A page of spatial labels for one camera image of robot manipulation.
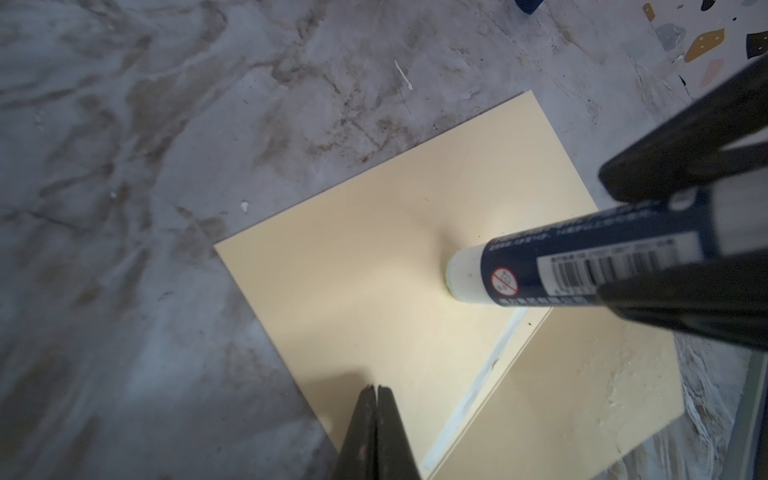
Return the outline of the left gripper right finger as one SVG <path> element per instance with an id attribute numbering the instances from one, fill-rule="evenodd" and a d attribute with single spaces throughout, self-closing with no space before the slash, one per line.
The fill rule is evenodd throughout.
<path id="1" fill-rule="evenodd" d="M 421 479 L 394 393 L 385 386 L 377 389 L 376 462 L 377 479 Z"/>

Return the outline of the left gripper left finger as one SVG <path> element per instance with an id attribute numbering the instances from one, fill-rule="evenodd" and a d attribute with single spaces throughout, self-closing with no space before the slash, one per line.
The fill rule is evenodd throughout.
<path id="1" fill-rule="evenodd" d="M 359 394 L 331 478 L 372 480 L 377 476 L 377 398 L 373 385 Z"/>

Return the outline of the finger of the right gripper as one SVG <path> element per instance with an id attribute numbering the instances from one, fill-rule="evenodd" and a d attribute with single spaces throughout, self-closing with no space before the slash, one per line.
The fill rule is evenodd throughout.
<path id="1" fill-rule="evenodd" d="M 767 349 L 765 249 L 607 283 L 597 295 L 626 320 Z"/>
<path id="2" fill-rule="evenodd" d="M 767 128 L 767 60 L 743 69 L 606 162 L 599 180 L 624 203 L 660 200 L 767 166 L 767 142 L 735 142 Z"/>

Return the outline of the yellow paper envelope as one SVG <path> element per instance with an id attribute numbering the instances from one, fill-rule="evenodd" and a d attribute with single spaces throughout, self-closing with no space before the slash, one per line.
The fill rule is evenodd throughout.
<path id="1" fill-rule="evenodd" d="M 381 384 L 427 479 L 590 479 L 684 410 L 671 333 L 603 308 L 528 307 L 430 476 L 421 462 L 513 313 L 457 301 L 448 259 L 594 210 L 526 92 L 216 250 L 335 445 Z"/>

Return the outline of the cream letter paper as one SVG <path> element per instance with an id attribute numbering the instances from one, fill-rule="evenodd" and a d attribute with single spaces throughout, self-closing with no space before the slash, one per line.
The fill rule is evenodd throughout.
<path id="1" fill-rule="evenodd" d="M 502 331 L 502 334 L 497 340 L 493 349 L 491 350 L 488 358 L 482 365 L 479 373 L 473 380 L 465 395 L 462 397 L 456 409 L 450 415 L 442 431 L 421 462 L 421 470 L 423 473 L 426 473 L 427 476 L 432 474 L 443 456 L 448 452 L 454 441 L 454 438 L 460 431 L 462 423 L 469 415 L 472 405 L 479 396 L 479 393 L 485 382 L 489 378 L 494 365 L 501 358 L 503 352 L 505 351 L 511 338 L 518 329 L 527 311 L 527 307 L 517 307 L 513 309 L 513 313 L 507 325 Z"/>

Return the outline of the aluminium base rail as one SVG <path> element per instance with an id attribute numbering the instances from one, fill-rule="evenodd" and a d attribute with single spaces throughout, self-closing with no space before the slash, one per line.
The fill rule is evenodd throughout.
<path id="1" fill-rule="evenodd" d="M 721 479 L 767 478 L 767 354 L 753 352 Z"/>

